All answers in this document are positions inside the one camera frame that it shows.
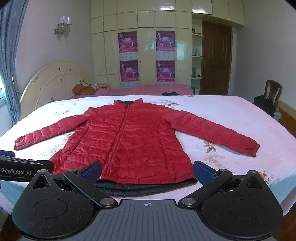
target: metal screw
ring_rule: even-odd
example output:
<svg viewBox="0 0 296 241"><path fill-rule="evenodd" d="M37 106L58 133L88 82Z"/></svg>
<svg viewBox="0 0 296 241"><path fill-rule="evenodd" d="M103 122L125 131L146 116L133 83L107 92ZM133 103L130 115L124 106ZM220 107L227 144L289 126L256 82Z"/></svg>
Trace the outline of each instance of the metal screw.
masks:
<svg viewBox="0 0 296 241"><path fill-rule="evenodd" d="M103 204L103 205L106 205L106 206L110 206L114 203L114 199L113 198L103 198L101 199L100 203Z"/></svg>
<svg viewBox="0 0 296 241"><path fill-rule="evenodd" d="M191 206L195 203L195 200L193 198L183 198L182 201L181 201L184 205L187 205L187 206Z"/></svg>

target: headboard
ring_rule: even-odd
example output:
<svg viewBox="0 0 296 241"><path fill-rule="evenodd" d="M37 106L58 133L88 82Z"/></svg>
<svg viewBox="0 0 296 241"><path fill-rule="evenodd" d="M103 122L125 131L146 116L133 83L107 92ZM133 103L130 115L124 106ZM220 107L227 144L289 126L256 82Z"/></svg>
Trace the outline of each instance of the headboard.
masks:
<svg viewBox="0 0 296 241"><path fill-rule="evenodd" d="M57 61L39 70L20 99L20 120L52 101L69 99L73 95L72 89L81 78L93 84L79 66L69 61Z"/></svg>

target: jacket sleeve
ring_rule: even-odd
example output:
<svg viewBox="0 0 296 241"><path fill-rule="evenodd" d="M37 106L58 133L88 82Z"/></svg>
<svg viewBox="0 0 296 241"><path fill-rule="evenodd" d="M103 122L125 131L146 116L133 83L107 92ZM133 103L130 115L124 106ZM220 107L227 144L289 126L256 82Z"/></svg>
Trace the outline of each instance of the jacket sleeve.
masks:
<svg viewBox="0 0 296 241"><path fill-rule="evenodd" d="M224 145L229 149L255 157L260 145L250 137L235 132L232 129L216 124L202 117L183 110L173 110L159 106L158 113L162 115L176 130L215 144Z"/></svg>
<svg viewBox="0 0 296 241"><path fill-rule="evenodd" d="M58 122L17 138L15 150L21 150L41 141L50 139L63 133L73 131L80 124L84 123L90 116L73 115L59 120Z"/></svg>

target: wooden chair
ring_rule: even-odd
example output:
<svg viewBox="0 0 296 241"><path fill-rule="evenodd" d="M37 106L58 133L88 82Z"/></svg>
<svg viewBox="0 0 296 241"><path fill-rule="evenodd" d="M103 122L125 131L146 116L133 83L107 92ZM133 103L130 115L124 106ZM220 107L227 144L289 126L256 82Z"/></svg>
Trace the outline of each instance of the wooden chair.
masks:
<svg viewBox="0 0 296 241"><path fill-rule="evenodd" d="M281 95L281 84L274 80L266 80L265 91L263 94L264 98L272 99L274 106L276 106L276 102L279 100L280 95Z"/></svg>

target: blue curtain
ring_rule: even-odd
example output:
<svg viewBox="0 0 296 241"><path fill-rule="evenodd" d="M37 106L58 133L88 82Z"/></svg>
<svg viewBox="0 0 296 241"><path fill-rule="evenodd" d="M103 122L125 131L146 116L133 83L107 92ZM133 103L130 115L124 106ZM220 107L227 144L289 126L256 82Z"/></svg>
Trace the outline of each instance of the blue curtain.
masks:
<svg viewBox="0 0 296 241"><path fill-rule="evenodd" d="M20 29L29 0L11 0L0 10L0 77L14 126L20 116L20 99L13 79Z"/></svg>

